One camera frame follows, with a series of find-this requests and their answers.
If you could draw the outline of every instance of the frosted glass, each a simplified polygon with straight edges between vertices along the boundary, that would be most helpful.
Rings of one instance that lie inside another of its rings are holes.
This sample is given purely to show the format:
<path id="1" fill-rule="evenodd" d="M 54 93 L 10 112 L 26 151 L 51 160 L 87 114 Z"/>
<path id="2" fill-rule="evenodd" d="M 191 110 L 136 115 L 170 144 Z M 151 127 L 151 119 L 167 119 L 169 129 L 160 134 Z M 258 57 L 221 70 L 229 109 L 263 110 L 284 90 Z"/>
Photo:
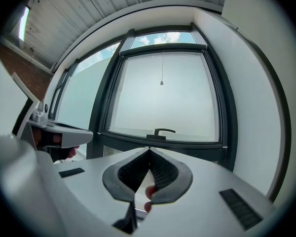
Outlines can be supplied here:
<path id="1" fill-rule="evenodd" d="M 213 88 L 200 54 L 129 58 L 123 67 L 109 130 L 145 137 L 156 128 L 167 128 L 176 131 L 159 133 L 167 140 L 218 141 Z"/>
<path id="2" fill-rule="evenodd" d="M 110 59 L 99 61 L 70 78 L 59 103 L 58 122 L 89 129 L 94 100 Z M 86 155 L 86 144 L 79 151 Z"/>

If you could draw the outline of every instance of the window handle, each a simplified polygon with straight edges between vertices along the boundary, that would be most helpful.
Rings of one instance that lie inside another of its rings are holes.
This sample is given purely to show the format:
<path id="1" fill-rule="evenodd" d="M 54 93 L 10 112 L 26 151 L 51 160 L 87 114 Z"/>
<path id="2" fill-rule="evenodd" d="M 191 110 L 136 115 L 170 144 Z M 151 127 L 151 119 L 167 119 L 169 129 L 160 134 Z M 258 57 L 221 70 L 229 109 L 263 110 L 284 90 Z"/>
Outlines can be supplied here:
<path id="1" fill-rule="evenodd" d="M 173 133 L 176 133 L 175 130 L 171 130 L 171 129 L 166 129 L 166 128 L 156 128 L 154 130 L 154 134 L 155 135 L 159 135 L 159 132 L 160 131 L 167 131 L 167 132 L 173 132 Z"/>
<path id="2" fill-rule="evenodd" d="M 167 131 L 167 132 L 173 132 L 173 133 L 176 133 L 175 130 L 166 129 L 166 128 L 156 128 L 156 129 L 154 130 L 154 134 L 147 134 L 147 135 L 146 135 L 146 138 L 149 138 L 149 139 L 165 140 L 165 139 L 166 139 L 166 136 L 159 135 L 159 132 L 160 132 L 160 131 Z"/>

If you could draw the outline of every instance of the hanging cord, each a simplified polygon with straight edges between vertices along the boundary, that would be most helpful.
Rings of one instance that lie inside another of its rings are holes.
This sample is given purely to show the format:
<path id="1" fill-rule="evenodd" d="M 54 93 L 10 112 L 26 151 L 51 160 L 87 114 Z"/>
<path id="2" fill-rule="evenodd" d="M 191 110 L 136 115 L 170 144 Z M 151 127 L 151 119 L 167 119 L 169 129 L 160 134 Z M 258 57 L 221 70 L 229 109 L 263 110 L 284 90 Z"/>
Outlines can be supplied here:
<path id="1" fill-rule="evenodd" d="M 163 80 L 163 56 L 162 56 L 162 76 L 161 76 L 161 80 Z"/>

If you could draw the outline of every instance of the ceiling light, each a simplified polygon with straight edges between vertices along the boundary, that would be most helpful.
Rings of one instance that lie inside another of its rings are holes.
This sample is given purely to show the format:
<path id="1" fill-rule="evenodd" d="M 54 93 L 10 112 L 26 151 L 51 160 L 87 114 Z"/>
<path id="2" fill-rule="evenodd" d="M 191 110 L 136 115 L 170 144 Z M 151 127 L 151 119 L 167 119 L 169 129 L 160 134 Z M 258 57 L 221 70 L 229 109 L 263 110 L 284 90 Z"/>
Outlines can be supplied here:
<path id="1" fill-rule="evenodd" d="M 24 14 L 20 20 L 19 38 L 22 41 L 24 41 L 26 21 L 28 19 L 29 12 L 30 12 L 30 9 L 28 7 L 25 7 Z"/>

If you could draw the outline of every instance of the window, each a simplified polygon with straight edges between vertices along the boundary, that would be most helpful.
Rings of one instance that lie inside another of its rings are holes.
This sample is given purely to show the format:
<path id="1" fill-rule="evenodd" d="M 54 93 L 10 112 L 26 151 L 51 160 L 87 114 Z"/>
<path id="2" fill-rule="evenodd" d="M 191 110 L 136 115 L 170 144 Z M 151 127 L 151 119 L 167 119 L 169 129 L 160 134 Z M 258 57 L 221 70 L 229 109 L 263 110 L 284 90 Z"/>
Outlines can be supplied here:
<path id="1" fill-rule="evenodd" d="M 192 43 L 195 44 L 191 33 L 187 32 L 166 32 L 138 36 L 134 39 L 131 48 L 136 48 L 145 45 L 165 44 L 165 43 Z"/>
<path id="2" fill-rule="evenodd" d="M 124 62 L 109 131 L 167 140 L 217 142 L 213 81 L 201 53 L 142 55 Z"/>
<path id="3" fill-rule="evenodd" d="M 96 52 L 95 54 L 93 54 L 90 57 L 86 58 L 85 60 L 81 61 L 79 63 L 79 65 L 77 66 L 77 68 L 75 69 L 73 76 L 75 76 L 76 74 L 80 73 L 81 71 L 83 71 L 87 68 L 90 68 L 92 65 L 94 65 L 102 60 L 110 59 L 113 56 L 118 45 L 119 45 L 119 43 L 110 45 L 107 48 L 102 49 L 101 51 Z"/>
<path id="4" fill-rule="evenodd" d="M 233 95 L 200 30 L 194 24 L 130 29 L 111 43 L 75 61 L 57 86 L 49 113 L 58 122 L 93 132 L 88 146 L 80 146 L 81 154 L 110 157 L 149 146 L 232 170 L 237 139 Z"/>
<path id="5" fill-rule="evenodd" d="M 68 77 L 59 103 L 57 121 L 89 129 L 93 103 L 103 74 L 119 43 L 96 52 L 81 61 L 72 77 Z M 86 155 L 86 144 L 79 151 Z"/>

